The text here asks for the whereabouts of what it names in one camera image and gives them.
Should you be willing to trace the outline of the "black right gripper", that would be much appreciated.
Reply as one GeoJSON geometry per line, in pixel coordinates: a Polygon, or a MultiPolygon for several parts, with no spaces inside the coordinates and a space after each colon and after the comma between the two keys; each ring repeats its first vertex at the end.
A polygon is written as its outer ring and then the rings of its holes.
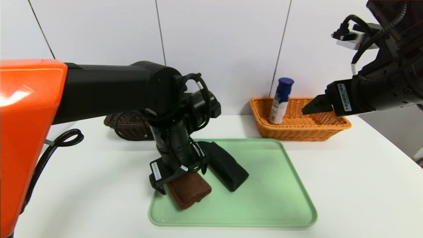
{"type": "Polygon", "coordinates": [[[390,110],[402,105],[402,75],[378,79],[356,75],[352,79],[334,81],[325,93],[306,104],[302,114],[334,111],[337,116],[343,117],[390,110]]]}

